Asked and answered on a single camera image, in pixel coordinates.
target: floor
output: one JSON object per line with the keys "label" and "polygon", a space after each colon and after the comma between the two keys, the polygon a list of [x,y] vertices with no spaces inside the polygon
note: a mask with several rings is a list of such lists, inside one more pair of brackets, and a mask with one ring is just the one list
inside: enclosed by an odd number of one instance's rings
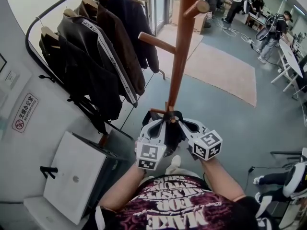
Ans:
{"label": "floor", "polygon": [[[231,25],[243,34],[255,37],[255,31],[243,23],[234,20]],[[215,129],[223,139],[222,152],[218,156],[225,169],[245,188],[248,169],[251,166],[280,167],[287,163],[285,156],[271,156],[270,151],[299,151],[307,145],[307,131],[304,127],[301,106],[291,98],[294,93],[289,89],[283,93],[287,85],[280,79],[274,85],[271,80],[277,75],[277,67],[257,60],[258,54],[249,44],[236,37],[228,36],[213,22],[211,28],[205,29],[203,43],[216,47],[238,59],[248,63],[256,70],[257,107],[224,92],[200,80],[184,75],[176,110],[186,118],[196,119],[209,129]],[[145,70],[145,94],[139,98],[137,108],[124,101],[123,111],[117,127],[137,139],[142,128],[142,120],[150,108],[165,108],[168,99],[170,79],[163,80],[161,74],[152,74]],[[128,158],[130,166],[135,161],[134,141],[112,132],[107,147]],[[187,143],[182,142],[174,154],[182,157],[182,168],[196,172],[202,176],[200,163],[195,162],[186,150]],[[158,170],[149,175],[163,174],[170,164],[171,157],[164,158]],[[256,169],[250,174],[246,194],[254,196],[258,188],[252,184],[255,176],[283,172],[282,169]]]}

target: floor mat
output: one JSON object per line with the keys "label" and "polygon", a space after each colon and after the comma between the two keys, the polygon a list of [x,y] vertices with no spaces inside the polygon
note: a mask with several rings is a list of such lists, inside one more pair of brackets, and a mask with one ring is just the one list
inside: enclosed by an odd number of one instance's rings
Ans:
{"label": "floor mat", "polygon": [[[176,45],[176,37],[177,37],[177,26],[171,24],[165,25],[158,34],[159,39],[173,46]],[[188,58],[195,50],[197,45],[201,42],[202,38],[203,38],[202,35],[193,32]],[[166,77],[170,79],[172,77],[174,55],[158,47],[156,48],[158,51],[160,69],[164,71]]]}
{"label": "floor mat", "polygon": [[188,58],[185,74],[256,106],[255,69],[217,48],[200,43]]}

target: shoe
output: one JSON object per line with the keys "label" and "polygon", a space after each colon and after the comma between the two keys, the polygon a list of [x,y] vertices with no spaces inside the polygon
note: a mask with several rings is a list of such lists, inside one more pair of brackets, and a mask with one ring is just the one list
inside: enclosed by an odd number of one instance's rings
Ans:
{"label": "shoe", "polygon": [[255,199],[256,201],[260,204],[260,197],[261,197],[261,193],[260,192],[257,192],[256,195],[255,195]]}
{"label": "shoe", "polygon": [[260,60],[262,64],[267,63],[267,61],[265,59],[263,59],[261,56],[258,56],[258,60]]}
{"label": "shoe", "polygon": [[256,177],[256,178],[254,179],[254,185],[259,185],[259,181],[260,181],[260,179],[263,178],[263,177],[264,177],[264,175],[261,175],[261,176],[259,176],[259,177]]}
{"label": "shoe", "polygon": [[222,18],[222,21],[227,23],[227,24],[231,24],[229,21],[227,21],[226,19]]}
{"label": "shoe", "polygon": [[174,156],[171,164],[179,168],[181,165],[181,157],[179,155]]}

